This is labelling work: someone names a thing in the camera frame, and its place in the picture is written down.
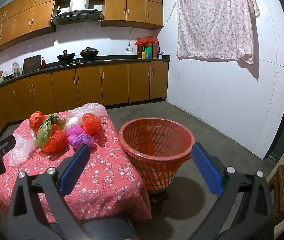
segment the floral cloth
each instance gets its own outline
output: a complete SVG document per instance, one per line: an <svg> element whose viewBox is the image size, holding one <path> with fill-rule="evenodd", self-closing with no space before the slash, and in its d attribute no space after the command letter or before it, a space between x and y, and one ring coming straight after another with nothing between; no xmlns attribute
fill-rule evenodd
<svg viewBox="0 0 284 240"><path fill-rule="evenodd" d="M68 112L59 113L60 118L69 118ZM116 129L109 118L98 134L93 136L95 144L91 155L72 193L64 197L76 218L93 219L125 212L135 220L150 219L150 202L146 187L138 172L130 163L118 143ZM29 120L24 120L15 133L31 138ZM10 167L4 156L6 173L0 176L0 210L8 213L14 183L20 171L28 175L42 174L49 167L57 167L64 158L74 153L71 147L55 157L43 155L38 150L26 163ZM56 223L44 194L39 194L46 217Z"/></svg>
<svg viewBox="0 0 284 240"><path fill-rule="evenodd" d="M254 63L255 0L177 0L178 57Z"/></svg>

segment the hanging sheet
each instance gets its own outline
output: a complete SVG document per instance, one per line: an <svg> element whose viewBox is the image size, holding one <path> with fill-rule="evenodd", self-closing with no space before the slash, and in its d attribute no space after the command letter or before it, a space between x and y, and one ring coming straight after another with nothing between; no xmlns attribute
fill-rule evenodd
<svg viewBox="0 0 284 240"><path fill-rule="evenodd" d="M254 63L255 0L177 0L178 57Z"/></svg>

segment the bottle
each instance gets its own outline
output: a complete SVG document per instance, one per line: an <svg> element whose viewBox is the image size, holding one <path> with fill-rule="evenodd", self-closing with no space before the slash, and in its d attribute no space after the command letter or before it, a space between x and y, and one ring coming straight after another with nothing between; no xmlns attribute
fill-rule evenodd
<svg viewBox="0 0 284 240"><path fill-rule="evenodd" d="M44 69L46 67L46 62L44 57L42 57L42 65L41 65L41 69Z"/></svg>

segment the wall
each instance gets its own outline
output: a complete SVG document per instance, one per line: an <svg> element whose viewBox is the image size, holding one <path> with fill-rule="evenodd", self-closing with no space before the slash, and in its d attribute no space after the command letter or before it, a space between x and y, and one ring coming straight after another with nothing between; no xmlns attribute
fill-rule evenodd
<svg viewBox="0 0 284 240"><path fill-rule="evenodd" d="M284 14L279 0L256 0L255 65L176 57L177 11L158 35L170 54L167 101L263 158L284 112ZM164 22L175 0L163 0Z"/></svg>

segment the gray floor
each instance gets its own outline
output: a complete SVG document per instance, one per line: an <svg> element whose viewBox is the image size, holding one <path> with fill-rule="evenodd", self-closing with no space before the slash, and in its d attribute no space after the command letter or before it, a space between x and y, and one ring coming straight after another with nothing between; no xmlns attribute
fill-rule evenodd
<svg viewBox="0 0 284 240"><path fill-rule="evenodd" d="M108 109L108 113L117 131L126 122L140 117L162 117L179 122L191 130L196 141L210 155L219 157L225 166L233 166L242 173L253 174L261 170L264 174L269 174L275 165L270 159L260 160L232 139L167 102L118 107ZM10 126L2 138L13 133L17 127L18 125ZM187 239L217 199L208 190L192 160L182 165L167 192L170 198L164 202L161 215L134 224L141 240ZM230 226L240 200L239 195L222 230Z"/></svg>

